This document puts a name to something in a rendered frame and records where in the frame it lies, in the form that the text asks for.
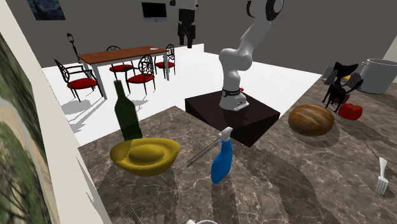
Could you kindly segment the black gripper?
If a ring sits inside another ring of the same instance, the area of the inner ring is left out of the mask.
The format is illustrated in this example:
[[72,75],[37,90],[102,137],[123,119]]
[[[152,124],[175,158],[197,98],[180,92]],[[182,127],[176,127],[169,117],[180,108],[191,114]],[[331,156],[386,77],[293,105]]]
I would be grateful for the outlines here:
[[195,10],[179,9],[178,37],[179,44],[185,44],[185,36],[188,40],[188,48],[192,48],[195,39]]

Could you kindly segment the wooden dining table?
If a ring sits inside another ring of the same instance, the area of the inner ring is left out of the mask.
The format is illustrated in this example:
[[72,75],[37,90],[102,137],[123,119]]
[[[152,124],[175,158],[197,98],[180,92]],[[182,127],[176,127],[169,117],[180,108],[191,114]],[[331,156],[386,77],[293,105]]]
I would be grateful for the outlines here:
[[162,55],[164,58],[166,79],[167,81],[169,81],[169,67],[168,67],[167,53],[168,51],[165,48],[157,48],[154,46],[140,46],[134,48],[124,48],[121,50],[84,53],[84,54],[79,54],[77,56],[81,59],[85,69],[88,69],[89,66],[92,68],[92,71],[99,82],[99,86],[101,87],[103,98],[106,100],[107,95],[105,92],[104,85],[102,83],[101,75],[98,70],[99,66],[107,66],[110,64],[126,62],[128,60],[136,60],[144,55],[151,55],[151,56]]

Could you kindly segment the dark green glass bottle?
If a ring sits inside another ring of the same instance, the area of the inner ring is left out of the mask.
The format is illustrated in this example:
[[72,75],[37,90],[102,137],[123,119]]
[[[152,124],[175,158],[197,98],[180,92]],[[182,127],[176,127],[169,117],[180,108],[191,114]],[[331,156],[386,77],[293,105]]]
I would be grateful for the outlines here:
[[139,126],[135,104],[126,97],[120,80],[115,80],[114,85],[118,97],[115,104],[115,114],[124,140],[142,138],[143,134]]

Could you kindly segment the dark robot stand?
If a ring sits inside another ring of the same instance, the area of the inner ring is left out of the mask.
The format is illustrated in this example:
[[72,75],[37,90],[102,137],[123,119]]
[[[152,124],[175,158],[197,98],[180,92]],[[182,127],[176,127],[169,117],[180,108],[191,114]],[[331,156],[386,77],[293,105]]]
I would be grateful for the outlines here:
[[185,111],[220,131],[233,128],[231,138],[251,147],[279,119],[280,112],[250,95],[246,98],[249,106],[229,111],[219,106],[221,92],[212,92],[186,98]]

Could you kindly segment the grey serrated knife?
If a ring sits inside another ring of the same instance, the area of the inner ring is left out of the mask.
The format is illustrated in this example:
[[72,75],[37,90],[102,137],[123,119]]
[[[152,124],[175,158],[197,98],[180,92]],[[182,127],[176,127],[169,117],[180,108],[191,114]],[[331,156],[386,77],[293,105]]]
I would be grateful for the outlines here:
[[219,145],[221,139],[221,134],[218,135],[218,137],[213,140],[210,144],[208,144],[205,148],[200,150],[198,153],[196,153],[189,161],[187,161],[186,166],[190,167],[192,166],[196,161],[198,161],[201,157],[203,157],[207,152],[211,151],[214,147]]

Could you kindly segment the yellow ingot-shaped bowl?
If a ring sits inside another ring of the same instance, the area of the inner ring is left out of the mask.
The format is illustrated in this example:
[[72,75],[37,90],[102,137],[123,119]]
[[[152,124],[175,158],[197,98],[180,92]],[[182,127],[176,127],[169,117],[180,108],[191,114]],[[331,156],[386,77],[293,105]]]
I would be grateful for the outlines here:
[[157,176],[167,171],[177,158],[178,142],[165,138],[140,138],[112,147],[109,156],[123,170],[136,176]]

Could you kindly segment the blue spray bottle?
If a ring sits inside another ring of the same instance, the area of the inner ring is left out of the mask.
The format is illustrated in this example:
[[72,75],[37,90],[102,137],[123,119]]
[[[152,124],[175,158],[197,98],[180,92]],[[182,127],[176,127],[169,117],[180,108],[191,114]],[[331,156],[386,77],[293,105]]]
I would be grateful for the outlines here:
[[233,128],[227,127],[218,134],[221,150],[211,166],[211,180],[214,184],[218,184],[230,172],[233,158],[233,148],[230,140],[232,131]]

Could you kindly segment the grey box-shaped appliance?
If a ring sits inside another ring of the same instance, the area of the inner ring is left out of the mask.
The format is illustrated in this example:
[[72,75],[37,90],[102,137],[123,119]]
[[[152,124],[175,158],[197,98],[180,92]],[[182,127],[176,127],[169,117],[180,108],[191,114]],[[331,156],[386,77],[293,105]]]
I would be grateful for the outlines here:
[[328,66],[323,74],[322,80],[324,81],[324,84],[330,85],[335,81],[337,78],[337,74],[340,70],[339,66]]

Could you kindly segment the brown bread loaf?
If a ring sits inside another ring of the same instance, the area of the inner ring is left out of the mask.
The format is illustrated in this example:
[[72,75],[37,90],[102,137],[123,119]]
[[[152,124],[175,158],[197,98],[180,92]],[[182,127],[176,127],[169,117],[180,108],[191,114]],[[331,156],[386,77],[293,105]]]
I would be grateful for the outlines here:
[[302,104],[295,107],[288,117],[289,126],[303,136],[322,136],[328,133],[334,124],[330,110],[317,104]]

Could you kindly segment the black cat figure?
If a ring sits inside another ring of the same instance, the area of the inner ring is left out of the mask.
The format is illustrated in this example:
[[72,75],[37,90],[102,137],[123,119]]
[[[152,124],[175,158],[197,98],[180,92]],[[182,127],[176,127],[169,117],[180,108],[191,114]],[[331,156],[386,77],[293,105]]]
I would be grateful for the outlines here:
[[339,99],[338,106],[334,111],[336,113],[342,105],[346,95],[363,84],[363,78],[359,73],[355,72],[358,66],[359,64],[342,65],[339,62],[335,63],[333,71],[324,83],[325,85],[329,85],[328,91],[322,100],[322,102],[325,102],[325,100],[328,99],[325,108],[327,108],[329,104],[333,104],[335,99]]

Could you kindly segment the red tomato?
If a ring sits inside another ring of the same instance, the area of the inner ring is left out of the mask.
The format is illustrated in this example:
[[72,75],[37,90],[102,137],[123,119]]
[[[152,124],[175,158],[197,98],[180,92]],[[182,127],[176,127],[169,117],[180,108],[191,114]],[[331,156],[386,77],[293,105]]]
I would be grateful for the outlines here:
[[363,108],[351,103],[345,103],[338,109],[338,115],[347,120],[358,120],[363,114]]

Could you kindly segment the grey cooking pot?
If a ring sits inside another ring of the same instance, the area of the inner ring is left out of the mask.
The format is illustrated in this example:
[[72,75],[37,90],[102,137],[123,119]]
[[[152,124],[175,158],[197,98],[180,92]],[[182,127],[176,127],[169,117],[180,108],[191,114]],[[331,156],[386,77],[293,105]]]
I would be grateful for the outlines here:
[[360,90],[369,94],[383,94],[397,77],[397,62],[383,59],[367,59],[361,63]]

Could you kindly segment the white fork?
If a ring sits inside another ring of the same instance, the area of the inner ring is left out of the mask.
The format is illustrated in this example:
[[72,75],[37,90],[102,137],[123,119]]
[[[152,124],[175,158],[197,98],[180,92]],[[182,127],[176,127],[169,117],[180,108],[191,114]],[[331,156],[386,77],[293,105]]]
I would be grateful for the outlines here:
[[389,181],[384,177],[387,160],[380,157],[379,164],[380,164],[380,175],[378,176],[376,192],[379,195],[383,195],[386,192],[388,184],[389,184]]

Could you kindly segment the black wall television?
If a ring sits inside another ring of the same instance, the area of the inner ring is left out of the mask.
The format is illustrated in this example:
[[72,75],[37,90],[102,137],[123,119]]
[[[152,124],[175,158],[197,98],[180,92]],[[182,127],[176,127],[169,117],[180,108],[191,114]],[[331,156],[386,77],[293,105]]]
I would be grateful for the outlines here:
[[167,20],[167,8],[165,3],[142,2],[144,21],[163,22]]

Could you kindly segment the dark blue wall picture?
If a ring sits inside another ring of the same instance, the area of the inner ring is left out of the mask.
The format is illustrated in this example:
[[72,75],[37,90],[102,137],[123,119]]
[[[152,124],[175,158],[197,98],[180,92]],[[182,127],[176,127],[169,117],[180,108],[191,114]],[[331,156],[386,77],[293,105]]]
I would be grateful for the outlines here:
[[65,20],[59,0],[27,0],[36,20]]

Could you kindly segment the large landscape wall picture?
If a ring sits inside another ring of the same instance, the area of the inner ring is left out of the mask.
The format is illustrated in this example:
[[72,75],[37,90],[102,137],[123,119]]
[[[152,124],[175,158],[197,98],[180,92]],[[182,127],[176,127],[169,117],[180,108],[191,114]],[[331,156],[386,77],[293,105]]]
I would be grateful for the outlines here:
[[60,224],[32,86],[2,34],[0,224]]

